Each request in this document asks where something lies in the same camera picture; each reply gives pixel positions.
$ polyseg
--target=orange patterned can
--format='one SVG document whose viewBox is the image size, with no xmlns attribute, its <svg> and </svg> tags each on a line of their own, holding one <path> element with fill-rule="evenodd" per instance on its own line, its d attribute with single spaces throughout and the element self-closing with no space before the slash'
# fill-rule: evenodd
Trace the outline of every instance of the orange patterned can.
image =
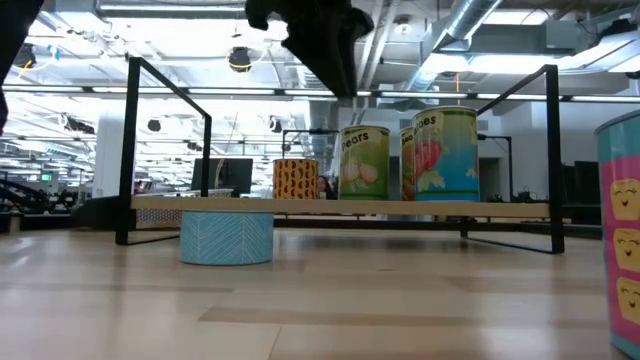
<svg viewBox="0 0 640 360">
<path fill-rule="evenodd" d="M 274 199 L 317 199 L 318 162 L 279 159 L 273 164 Z"/>
</svg>

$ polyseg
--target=wooden shelf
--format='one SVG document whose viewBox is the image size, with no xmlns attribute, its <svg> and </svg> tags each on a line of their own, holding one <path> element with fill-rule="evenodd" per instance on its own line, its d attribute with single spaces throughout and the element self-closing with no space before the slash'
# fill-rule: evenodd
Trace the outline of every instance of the wooden shelf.
<svg viewBox="0 0 640 360">
<path fill-rule="evenodd" d="M 134 197 L 133 209 L 546 218 L 547 204 Z"/>
</svg>

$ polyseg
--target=wooden floor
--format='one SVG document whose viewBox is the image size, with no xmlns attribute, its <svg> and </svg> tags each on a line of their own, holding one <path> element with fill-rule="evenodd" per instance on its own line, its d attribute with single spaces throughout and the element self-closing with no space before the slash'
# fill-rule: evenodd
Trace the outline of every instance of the wooden floor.
<svg viewBox="0 0 640 360">
<path fill-rule="evenodd" d="M 112 241 L 0 237 L 0 359 L 624 359 L 599 241 L 550 256 L 454 233 L 284 230 L 273 263 L 222 268 L 181 264 L 178 240 Z"/>
</svg>

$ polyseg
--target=blue striped container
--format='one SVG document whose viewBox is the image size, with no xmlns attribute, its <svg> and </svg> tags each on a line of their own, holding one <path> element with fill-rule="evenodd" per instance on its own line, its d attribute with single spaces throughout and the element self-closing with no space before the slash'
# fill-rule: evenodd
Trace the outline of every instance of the blue striped container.
<svg viewBox="0 0 640 360">
<path fill-rule="evenodd" d="M 273 214 L 183 211 L 180 259 L 198 265 L 249 265 L 273 259 Z"/>
</svg>

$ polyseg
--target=black metal frame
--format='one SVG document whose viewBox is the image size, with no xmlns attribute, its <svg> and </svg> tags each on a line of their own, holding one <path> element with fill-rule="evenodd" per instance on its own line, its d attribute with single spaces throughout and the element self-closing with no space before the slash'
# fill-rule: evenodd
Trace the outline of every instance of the black metal frame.
<svg viewBox="0 0 640 360">
<path fill-rule="evenodd" d="M 126 112 L 124 123 L 124 135 L 122 146 L 122 165 L 120 169 L 120 191 L 118 196 L 118 228 L 116 229 L 116 244 L 117 245 L 136 245 L 146 244 L 155 241 L 167 240 L 176 238 L 177 236 L 164 236 L 159 239 L 151 239 L 145 241 L 139 241 L 135 243 L 129 242 L 128 233 L 135 228 L 135 210 L 131 209 L 132 188 L 133 188 L 133 176 L 134 176 L 134 157 L 135 157 L 135 142 L 136 142 L 136 121 L 138 111 L 138 99 L 139 99 L 139 85 L 140 85 L 140 69 L 144 68 L 153 77 L 158 79 L 162 84 L 170 88 L 178 97 L 186 101 L 191 107 L 193 107 L 198 113 L 200 113 L 205 120 L 204 131 L 204 149 L 203 149 L 203 163 L 202 163 L 202 179 L 201 183 L 209 183 L 209 158 L 211 154 L 211 116 L 199 107 L 182 89 L 174 85 L 169 79 L 162 75 L 158 70 L 151 66 L 147 61 L 139 57 L 131 57 L 129 59 L 129 77 L 127 82 L 127 97 L 126 97 Z M 524 224 L 500 224 L 500 223 L 474 223 L 469 219 L 463 218 L 461 222 L 435 222 L 435 223 L 414 223 L 414 222 L 370 222 L 367 228 L 371 226 L 384 226 L 385 228 L 421 228 L 431 230 L 459 230 L 461 236 L 465 240 L 478 241 L 488 243 L 492 245 L 500 245 L 506 247 L 512 247 L 517 249 L 524 249 L 536 252 L 542 252 L 546 254 L 562 254 L 564 253 L 564 228 L 562 223 L 562 162 L 560 153 L 560 96 L 558 88 L 558 67 L 555 65 L 545 65 L 535 73 L 525 77 L 512 88 L 505 93 L 498 96 L 496 99 L 489 102 L 486 106 L 478 110 L 478 115 L 490 110 L 497 104 L 501 103 L 505 99 L 522 89 L 527 84 L 536 80 L 541 75 L 545 74 L 546 77 L 546 104 L 547 104 L 547 156 L 548 156 L 548 172 L 549 172 L 549 214 L 550 225 L 549 233 L 551 235 L 551 249 L 541 249 L 536 247 L 528 247 L 518 244 L 496 242 L 485 239 L 471 238 L 468 236 L 469 231 L 518 231 L 524 230 Z M 283 130 L 282 133 L 282 155 L 285 155 L 286 148 L 286 134 L 297 133 L 310 133 L 318 135 L 328 135 L 338 133 L 336 130 Z M 512 158 L 511 158 L 511 138 L 499 137 L 507 139 L 509 144 L 509 189 L 511 197 L 513 197 L 513 179 L 512 179 Z M 202 186 L 201 196 L 208 196 L 208 188 Z M 292 219 L 280 219 L 276 220 L 277 226 L 286 227 L 292 226 L 309 226 L 318 227 L 326 226 L 333 227 L 338 226 L 341 228 L 348 227 L 347 223 L 343 220 L 338 222 L 331 221 L 319 221 L 319 220 L 292 220 Z"/>
<path fill-rule="evenodd" d="M 551 235 L 551 249 L 549 250 L 485 239 L 470 238 L 468 236 L 468 230 L 465 229 L 460 231 L 460 235 L 464 239 L 484 242 L 492 245 L 531 250 L 545 254 L 555 255 L 564 253 L 564 228 L 562 223 L 562 155 L 560 152 L 560 88 L 558 84 L 558 67 L 556 65 L 544 65 L 538 71 L 526 76 L 509 90 L 483 106 L 478 110 L 478 115 L 491 110 L 494 106 L 507 99 L 509 95 L 515 94 L 518 90 L 533 82 L 543 74 L 545 75 L 546 80 L 545 93 L 547 96 L 547 157 L 549 172 L 549 232 Z"/>
<path fill-rule="evenodd" d="M 132 56 L 129 58 L 129 77 L 127 79 L 127 98 L 124 117 L 124 134 L 122 136 L 122 162 L 120 165 L 120 190 L 118 193 L 118 228 L 116 229 L 116 244 L 122 246 L 146 244 L 155 241 L 173 239 L 178 236 L 163 236 L 158 239 L 151 239 L 138 242 L 129 242 L 129 231 L 135 229 L 135 210 L 131 209 L 131 199 L 133 193 L 133 180 L 135 170 L 135 149 L 136 149 L 136 124 L 138 119 L 138 99 L 140 88 L 140 70 L 144 68 L 151 76 L 158 79 L 164 86 L 168 87 L 179 98 L 189 104 L 204 118 L 204 148 L 202 151 L 202 178 L 200 196 L 209 196 L 209 158 L 211 156 L 211 115 L 191 99 L 186 92 L 171 82 L 160 71 L 149 64 L 141 57 Z"/>
</svg>

